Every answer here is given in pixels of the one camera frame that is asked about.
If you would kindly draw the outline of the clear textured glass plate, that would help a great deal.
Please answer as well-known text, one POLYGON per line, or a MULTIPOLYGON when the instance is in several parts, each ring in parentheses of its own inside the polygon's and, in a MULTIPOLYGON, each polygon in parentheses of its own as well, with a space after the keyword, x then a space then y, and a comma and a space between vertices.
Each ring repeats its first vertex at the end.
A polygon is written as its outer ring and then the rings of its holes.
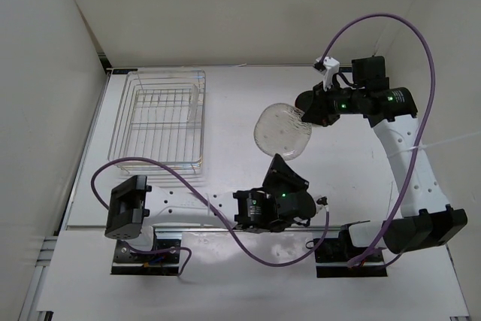
POLYGON ((279 154, 286 161, 299 157, 312 135, 311 124, 301 120, 303 115, 303 111, 286 103, 265 108, 253 131, 257 147, 269 156, 279 154))

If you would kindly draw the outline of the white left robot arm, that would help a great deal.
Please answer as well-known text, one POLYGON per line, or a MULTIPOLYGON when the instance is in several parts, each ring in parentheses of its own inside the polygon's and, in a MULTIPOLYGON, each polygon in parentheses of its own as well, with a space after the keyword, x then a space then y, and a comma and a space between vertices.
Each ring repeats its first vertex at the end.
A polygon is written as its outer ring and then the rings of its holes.
POLYGON ((307 180, 296 174, 281 155, 274 155, 262 185, 248 190, 203 196, 171 171, 187 192, 167 191, 135 175, 110 193, 105 236, 126 241, 141 261, 155 257, 155 226, 167 223, 223 227, 243 232, 279 233, 293 226, 308 227, 327 205, 314 198, 307 180))

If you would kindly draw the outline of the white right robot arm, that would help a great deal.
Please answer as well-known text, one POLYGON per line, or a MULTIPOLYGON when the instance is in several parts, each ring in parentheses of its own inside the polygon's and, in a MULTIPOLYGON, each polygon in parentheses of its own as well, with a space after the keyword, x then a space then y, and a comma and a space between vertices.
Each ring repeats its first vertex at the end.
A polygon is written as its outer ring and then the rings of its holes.
POLYGON ((390 87, 381 56, 353 60, 351 81, 330 56, 317 59, 313 67, 322 82, 295 101, 303 122, 327 127, 344 114, 362 115, 383 146, 401 197, 386 220, 348 225, 347 236, 337 242, 340 256, 353 261, 376 248, 401 254, 450 241, 467 225, 467 214, 453 208, 438 185, 417 138, 421 123, 411 92, 390 87))

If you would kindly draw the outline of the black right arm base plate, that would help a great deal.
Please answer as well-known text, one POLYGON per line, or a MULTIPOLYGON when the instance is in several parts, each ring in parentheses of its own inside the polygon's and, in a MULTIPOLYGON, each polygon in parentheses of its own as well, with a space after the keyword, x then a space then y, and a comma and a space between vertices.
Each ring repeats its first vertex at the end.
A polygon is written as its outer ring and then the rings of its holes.
POLYGON ((349 232, 341 230, 336 236, 326 237, 316 249, 317 278, 366 278, 387 277, 383 252, 375 251, 359 264, 349 267, 347 262, 365 251, 364 247, 354 247, 349 232))

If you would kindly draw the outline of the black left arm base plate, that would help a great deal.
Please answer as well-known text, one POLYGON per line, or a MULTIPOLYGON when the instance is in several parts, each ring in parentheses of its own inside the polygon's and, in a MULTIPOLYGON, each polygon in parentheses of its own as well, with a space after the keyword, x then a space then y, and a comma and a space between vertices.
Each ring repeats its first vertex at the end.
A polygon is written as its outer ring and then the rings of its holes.
POLYGON ((155 250, 171 249, 169 253, 145 255, 133 253, 117 241, 110 269, 112 275, 177 276, 180 270, 180 239, 157 239, 155 250))

